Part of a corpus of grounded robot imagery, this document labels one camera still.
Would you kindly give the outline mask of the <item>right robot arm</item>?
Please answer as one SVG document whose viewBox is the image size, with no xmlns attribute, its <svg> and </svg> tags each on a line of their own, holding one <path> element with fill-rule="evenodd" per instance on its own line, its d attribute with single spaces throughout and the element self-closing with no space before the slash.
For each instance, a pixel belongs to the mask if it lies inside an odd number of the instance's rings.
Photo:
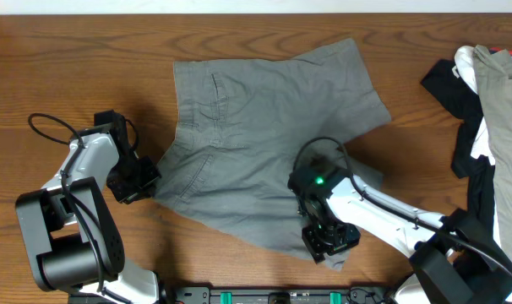
<svg viewBox="0 0 512 304">
<path fill-rule="evenodd" d="M 512 263 L 476 218 L 417 209 L 325 158 L 297 166 L 287 183 L 308 218 L 302 240 L 313 260 L 347 251 L 367 231 L 403 254 L 413 274 L 394 303 L 505 303 Z"/>
</svg>

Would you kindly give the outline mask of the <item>grey shorts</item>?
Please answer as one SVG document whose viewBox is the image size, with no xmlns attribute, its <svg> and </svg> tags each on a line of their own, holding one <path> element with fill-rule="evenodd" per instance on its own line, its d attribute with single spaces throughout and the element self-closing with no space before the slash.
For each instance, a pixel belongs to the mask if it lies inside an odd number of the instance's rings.
<svg viewBox="0 0 512 304">
<path fill-rule="evenodd" d="M 176 62 L 178 121 L 159 161 L 155 201 L 265 249 L 307 259 L 305 220 L 287 181 L 294 165 L 383 126 L 353 39 L 284 61 Z"/>
</svg>

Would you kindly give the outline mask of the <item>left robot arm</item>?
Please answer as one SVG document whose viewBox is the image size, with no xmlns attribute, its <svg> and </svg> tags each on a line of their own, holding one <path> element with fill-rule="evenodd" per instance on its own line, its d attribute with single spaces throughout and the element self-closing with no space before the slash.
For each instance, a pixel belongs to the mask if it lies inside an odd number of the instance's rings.
<svg viewBox="0 0 512 304">
<path fill-rule="evenodd" d="M 151 198 L 161 178 L 129 140 L 132 122 L 110 110 L 94 125 L 72 130 L 66 160 L 40 189 L 20 195 L 15 211 L 37 286 L 60 290 L 70 303 L 165 303 L 159 276 L 126 258 L 103 197 L 121 204 Z"/>
</svg>

